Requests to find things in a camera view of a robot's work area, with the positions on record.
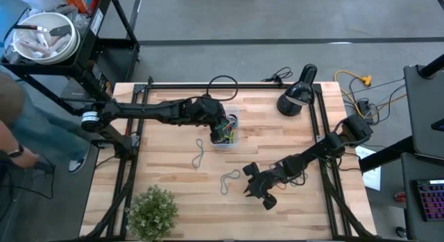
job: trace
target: person's arm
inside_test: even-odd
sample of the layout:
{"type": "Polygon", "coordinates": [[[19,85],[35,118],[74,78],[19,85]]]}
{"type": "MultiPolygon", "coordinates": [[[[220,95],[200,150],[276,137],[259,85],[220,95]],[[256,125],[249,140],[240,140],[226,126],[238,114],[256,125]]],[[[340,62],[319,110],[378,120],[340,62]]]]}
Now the person's arm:
{"type": "MultiPolygon", "coordinates": [[[[3,121],[0,121],[0,150],[10,153],[18,148],[19,142],[15,139],[14,135],[12,135],[11,131],[3,121]]],[[[34,166],[37,159],[38,155],[24,147],[22,155],[13,158],[12,161],[22,168],[28,168],[34,166]]]]}

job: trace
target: sneaker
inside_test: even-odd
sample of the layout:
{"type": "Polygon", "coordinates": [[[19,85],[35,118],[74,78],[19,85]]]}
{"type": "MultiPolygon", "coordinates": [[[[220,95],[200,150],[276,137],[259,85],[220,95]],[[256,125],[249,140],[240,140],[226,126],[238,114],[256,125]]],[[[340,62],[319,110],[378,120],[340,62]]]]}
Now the sneaker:
{"type": "Polygon", "coordinates": [[[69,161],[68,172],[70,174],[75,174],[75,173],[79,172],[79,170],[82,169],[83,165],[85,165],[86,159],[88,157],[88,153],[89,153],[89,147],[88,147],[88,150],[86,151],[85,156],[83,156],[82,159],[77,159],[77,160],[73,159],[73,160],[69,161]]]}

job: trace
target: jeans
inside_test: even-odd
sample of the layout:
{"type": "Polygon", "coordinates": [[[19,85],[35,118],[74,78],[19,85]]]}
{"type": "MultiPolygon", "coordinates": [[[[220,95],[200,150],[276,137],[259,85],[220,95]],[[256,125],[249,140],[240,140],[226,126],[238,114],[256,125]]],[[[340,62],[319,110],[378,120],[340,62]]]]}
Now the jeans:
{"type": "Polygon", "coordinates": [[[89,142],[75,135],[80,126],[35,107],[29,95],[24,94],[22,113],[9,127],[17,141],[50,161],[82,159],[89,142]]]}

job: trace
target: keyboard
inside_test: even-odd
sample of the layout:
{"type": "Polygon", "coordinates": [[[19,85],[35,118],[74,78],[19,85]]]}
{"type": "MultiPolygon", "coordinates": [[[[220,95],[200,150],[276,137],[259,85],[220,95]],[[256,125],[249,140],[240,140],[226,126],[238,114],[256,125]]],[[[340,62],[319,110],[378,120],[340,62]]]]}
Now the keyboard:
{"type": "Polygon", "coordinates": [[[444,180],[412,180],[424,221],[444,221],[444,180]]]}

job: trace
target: black shelf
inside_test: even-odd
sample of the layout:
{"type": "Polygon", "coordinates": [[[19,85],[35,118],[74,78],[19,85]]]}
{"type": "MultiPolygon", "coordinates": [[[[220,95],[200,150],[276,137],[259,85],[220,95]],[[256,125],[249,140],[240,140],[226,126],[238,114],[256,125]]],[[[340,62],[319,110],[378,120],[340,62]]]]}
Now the black shelf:
{"type": "Polygon", "coordinates": [[[139,42],[123,13],[119,0],[100,0],[86,33],[82,36],[78,51],[69,59],[53,65],[11,64],[2,56],[0,65],[11,70],[69,113],[80,115],[79,104],[65,100],[65,98],[73,98],[70,93],[72,88],[78,91],[78,85],[80,85],[84,89],[85,93],[79,94],[84,97],[74,97],[77,102],[110,101],[114,85],[128,82],[131,79],[138,55],[139,42]],[[129,39],[102,39],[97,36],[111,2],[116,8],[129,39]],[[101,77],[98,77],[97,73],[93,73],[92,67],[94,66],[96,67],[95,72],[98,70],[101,77]],[[36,81],[32,75],[66,76],[70,80],[73,79],[78,85],[70,82],[69,89],[65,89],[62,96],[59,97],[36,81]],[[109,81],[111,90],[104,87],[104,79],[109,81]]]}

